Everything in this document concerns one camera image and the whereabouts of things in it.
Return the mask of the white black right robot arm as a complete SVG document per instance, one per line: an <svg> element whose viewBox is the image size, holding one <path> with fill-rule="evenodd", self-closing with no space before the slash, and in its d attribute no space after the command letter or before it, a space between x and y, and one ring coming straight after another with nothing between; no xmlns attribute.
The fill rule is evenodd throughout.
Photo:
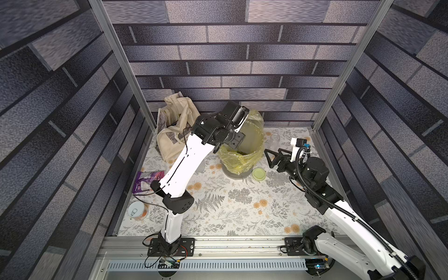
<svg viewBox="0 0 448 280"><path fill-rule="evenodd" d="M319 157L309 155L307 144L293 152L264 151L270 168L286 172L301 184L307 202L331 220L358 246L339 242L319 226L302 235L302 250L308 255L327 255L363 280L422 280L426 266L417 256L406 255L365 222L335 189L327 184L329 170Z"/></svg>

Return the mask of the tall clear plastic jar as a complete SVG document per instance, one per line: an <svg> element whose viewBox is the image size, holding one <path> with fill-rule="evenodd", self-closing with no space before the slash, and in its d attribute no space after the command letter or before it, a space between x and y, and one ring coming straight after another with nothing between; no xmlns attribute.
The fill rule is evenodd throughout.
<svg viewBox="0 0 448 280"><path fill-rule="evenodd" d="M267 142L267 149L278 152L280 144L280 136L277 133L271 133L268 142Z"/></svg>

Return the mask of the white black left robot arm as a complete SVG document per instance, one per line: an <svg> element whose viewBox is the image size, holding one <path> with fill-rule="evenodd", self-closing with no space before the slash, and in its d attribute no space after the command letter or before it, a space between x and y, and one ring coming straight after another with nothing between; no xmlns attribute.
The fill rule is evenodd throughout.
<svg viewBox="0 0 448 280"><path fill-rule="evenodd" d="M217 153L223 144L232 148L241 144L245 135L240 129L248 115L248 108L237 106L235 109L199 116L172 168L163 179L151 184L168 209L158 237L164 247L176 247L180 242L183 215L194 202L193 196L187 191L191 177L207 155Z"/></svg>

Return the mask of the green jar lid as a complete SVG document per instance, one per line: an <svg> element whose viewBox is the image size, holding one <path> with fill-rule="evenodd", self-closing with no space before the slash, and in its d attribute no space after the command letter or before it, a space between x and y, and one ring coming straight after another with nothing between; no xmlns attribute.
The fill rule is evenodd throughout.
<svg viewBox="0 0 448 280"><path fill-rule="evenodd" d="M252 178L258 182L262 182L267 177L266 171L263 168L254 168L252 171Z"/></svg>

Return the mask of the glass jar with green lid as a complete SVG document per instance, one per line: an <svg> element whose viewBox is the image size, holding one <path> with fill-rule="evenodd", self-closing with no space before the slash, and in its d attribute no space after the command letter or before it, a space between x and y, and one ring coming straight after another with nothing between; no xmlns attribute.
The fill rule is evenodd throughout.
<svg viewBox="0 0 448 280"><path fill-rule="evenodd" d="M205 159L201 161L201 163L198 165L196 171L194 172L195 175L199 175L201 173L204 173L205 171Z"/></svg>

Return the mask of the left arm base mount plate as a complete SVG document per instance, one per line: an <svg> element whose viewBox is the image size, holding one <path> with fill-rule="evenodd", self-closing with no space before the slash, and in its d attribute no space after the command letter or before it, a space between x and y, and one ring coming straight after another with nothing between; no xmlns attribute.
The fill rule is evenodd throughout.
<svg viewBox="0 0 448 280"><path fill-rule="evenodd" d="M195 238L179 238L168 244L163 238L151 239L147 256L149 257L192 257L195 249Z"/></svg>

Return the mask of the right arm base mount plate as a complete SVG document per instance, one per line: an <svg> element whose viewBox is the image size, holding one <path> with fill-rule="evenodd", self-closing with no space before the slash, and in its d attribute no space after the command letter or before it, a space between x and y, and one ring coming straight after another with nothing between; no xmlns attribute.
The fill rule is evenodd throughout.
<svg viewBox="0 0 448 280"><path fill-rule="evenodd" d="M285 238L285 244L280 247L282 254L288 256L309 256L313 258L325 258L327 254L317 250L317 247L308 238L302 241L302 237L288 237Z"/></svg>

